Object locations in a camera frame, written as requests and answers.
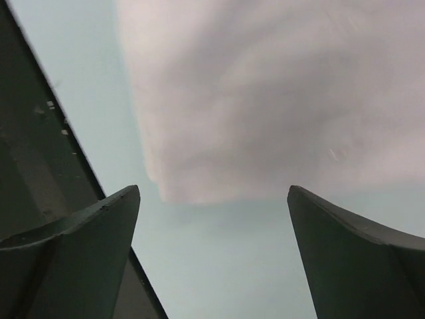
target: light blue surface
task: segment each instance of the light blue surface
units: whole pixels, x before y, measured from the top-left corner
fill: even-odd
[[[143,166],[111,0],[12,2],[106,193],[141,189],[133,247],[170,319],[315,318],[285,198],[160,201]],[[332,200],[425,236],[424,194],[409,185]]]

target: wrinkled fabric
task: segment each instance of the wrinkled fabric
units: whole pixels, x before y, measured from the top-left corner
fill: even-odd
[[[425,178],[425,2],[117,1],[164,201]]]

